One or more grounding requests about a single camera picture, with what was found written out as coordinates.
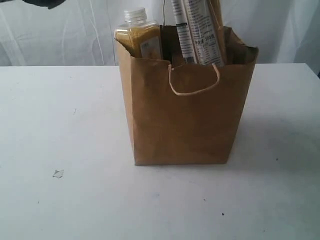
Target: table surface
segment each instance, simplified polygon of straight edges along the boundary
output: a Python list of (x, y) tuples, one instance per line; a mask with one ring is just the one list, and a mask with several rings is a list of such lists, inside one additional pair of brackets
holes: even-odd
[(257, 64), (227, 164), (134, 166), (117, 66), (0, 67), (0, 239), (318, 240), (319, 102)]

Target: white backdrop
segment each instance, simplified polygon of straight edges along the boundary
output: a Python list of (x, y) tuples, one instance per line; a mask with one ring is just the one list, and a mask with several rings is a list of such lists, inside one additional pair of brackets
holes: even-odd
[[(259, 63), (307, 63), (320, 71), (320, 0), (220, 0), (224, 25), (260, 48)], [(0, 66), (114, 65), (123, 10), (145, 7), (163, 22), (163, 0), (66, 0), (48, 10), (0, 3)], [(171, 1), (165, 23), (174, 25)]]

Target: small debris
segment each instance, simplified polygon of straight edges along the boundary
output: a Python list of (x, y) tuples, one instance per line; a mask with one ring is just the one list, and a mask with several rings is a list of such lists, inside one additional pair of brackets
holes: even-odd
[(55, 170), (55, 172), (54, 172), (52, 177), (60, 179), (60, 178), (62, 178), (63, 175), (64, 175), (64, 170), (63, 169), (61, 171)]

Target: product label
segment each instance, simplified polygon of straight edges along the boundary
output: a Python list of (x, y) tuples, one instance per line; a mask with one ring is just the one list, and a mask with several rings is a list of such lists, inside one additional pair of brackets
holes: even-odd
[(162, 59), (159, 37), (155, 36), (140, 45), (143, 59)]
[(197, 63), (183, 0), (171, 0), (182, 56), (188, 64)]
[(184, 5), (199, 63), (222, 67), (224, 63), (207, 0), (184, 0)]

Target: brown paper bag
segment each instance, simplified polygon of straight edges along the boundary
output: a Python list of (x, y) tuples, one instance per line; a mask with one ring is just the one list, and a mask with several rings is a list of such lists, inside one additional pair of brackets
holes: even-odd
[(225, 29), (229, 65), (172, 66), (182, 58), (175, 26), (161, 30), (165, 60), (135, 58), (117, 42), (136, 165), (223, 164), (246, 101), (258, 49)]

